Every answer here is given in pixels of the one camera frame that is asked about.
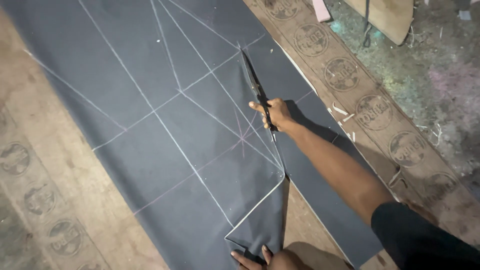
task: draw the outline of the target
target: scissors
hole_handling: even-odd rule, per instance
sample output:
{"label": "scissors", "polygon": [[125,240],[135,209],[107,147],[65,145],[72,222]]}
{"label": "scissors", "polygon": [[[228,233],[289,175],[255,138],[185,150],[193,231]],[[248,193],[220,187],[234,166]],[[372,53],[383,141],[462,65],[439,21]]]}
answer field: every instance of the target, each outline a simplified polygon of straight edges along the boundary
{"label": "scissors", "polygon": [[262,86],[260,85],[257,76],[255,76],[255,71],[253,71],[252,64],[248,60],[248,57],[243,50],[241,50],[241,54],[243,56],[243,74],[245,74],[245,78],[247,79],[247,83],[253,94],[257,97],[258,103],[260,103],[260,105],[264,108],[265,118],[267,119],[267,124],[270,128],[270,131],[278,131],[278,128],[274,124],[272,124],[272,120],[270,119],[268,107],[271,107],[271,105],[267,103],[268,98],[265,95],[265,92],[262,89]]}

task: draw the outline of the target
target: dark gray fabric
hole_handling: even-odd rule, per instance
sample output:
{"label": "dark gray fabric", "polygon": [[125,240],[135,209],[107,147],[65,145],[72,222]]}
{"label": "dark gray fabric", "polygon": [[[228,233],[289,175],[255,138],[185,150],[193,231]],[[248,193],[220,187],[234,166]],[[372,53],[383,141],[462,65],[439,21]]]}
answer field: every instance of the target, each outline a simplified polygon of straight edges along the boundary
{"label": "dark gray fabric", "polygon": [[325,139],[340,133],[335,144],[366,166],[241,0],[0,3],[171,269],[235,269],[232,249],[279,250],[285,169],[354,266],[381,249],[277,133],[281,158],[248,107],[239,48],[268,97]]}

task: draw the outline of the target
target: stamped logo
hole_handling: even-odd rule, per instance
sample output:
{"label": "stamped logo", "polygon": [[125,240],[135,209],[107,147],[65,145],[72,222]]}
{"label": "stamped logo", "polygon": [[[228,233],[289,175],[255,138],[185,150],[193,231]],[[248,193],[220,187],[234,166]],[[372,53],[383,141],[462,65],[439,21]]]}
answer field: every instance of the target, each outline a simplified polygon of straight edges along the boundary
{"label": "stamped logo", "polygon": [[0,154],[1,167],[11,175],[20,175],[30,165],[28,150],[18,143],[9,144]]}
{"label": "stamped logo", "polygon": [[60,256],[72,256],[82,246],[82,231],[71,220],[58,221],[48,233],[50,247]]}
{"label": "stamped logo", "polygon": [[425,204],[432,207],[438,201],[441,201],[447,194],[458,188],[458,182],[444,172],[437,172],[427,177],[424,182]]}
{"label": "stamped logo", "polygon": [[330,60],[326,65],[324,77],[328,85],[339,92],[352,90],[360,81],[357,66],[344,57]]}
{"label": "stamped logo", "polygon": [[390,124],[393,116],[388,101],[378,95],[366,95],[357,102],[358,121],[371,130],[382,130]]}
{"label": "stamped logo", "polygon": [[7,132],[7,117],[3,112],[0,112],[0,135],[3,135]]}
{"label": "stamped logo", "polygon": [[298,0],[276,0],[274,5],[267,8],[268,14],[279,21],[287,21],[299,12]]}
{"label": "stamped logo", "polygon": [[425,158],[425,151],[423,139],[410,131],[398,133],[388,144],[388,152],[393,160],[407,168],[420,164]]}
{"label": "stamped logo", "polygon": [[80,266],[77,270],[103,270],[99,263],[87,263]]}
{"label": "stamped logo", "polygon": [[328,34],[314,24],[301,25],[295,31],[295,46],[306,56],[321,55],[328,47]]}
{"label": "stamped logo", "polygon": [[37,216],[52,211],[55,207],[55,199],[55,192],[51,189],[51,185],[40,182],[29,184],[24,194],[25,207]]}

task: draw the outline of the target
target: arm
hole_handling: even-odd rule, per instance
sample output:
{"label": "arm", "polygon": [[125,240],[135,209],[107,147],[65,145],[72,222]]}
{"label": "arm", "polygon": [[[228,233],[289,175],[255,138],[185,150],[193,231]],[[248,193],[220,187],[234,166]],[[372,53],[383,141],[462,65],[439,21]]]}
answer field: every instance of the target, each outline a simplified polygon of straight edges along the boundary
{"label": "arm", "polygon": [[[271,105],[269,112],[272,123],[295,141],[327,183],[365,223],[370,225],[373,211],[380,204],[394,201],[383,183],[363,169],[351,156],[296,123],[282,99],[276,98],[268,103]],[[264,115],[260,104],[250,102],[249,105]]]}

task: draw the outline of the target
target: black sleeve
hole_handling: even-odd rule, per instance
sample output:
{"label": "black sleeve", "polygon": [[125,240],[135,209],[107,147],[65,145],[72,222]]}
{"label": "black sleeve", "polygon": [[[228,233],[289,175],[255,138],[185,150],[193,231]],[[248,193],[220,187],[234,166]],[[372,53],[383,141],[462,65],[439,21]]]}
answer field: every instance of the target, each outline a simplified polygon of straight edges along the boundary
{"label": "black sleeve", "polygon": [[381,204],[372,230],[402,270],[480,269],[480,252],[399,202]]}

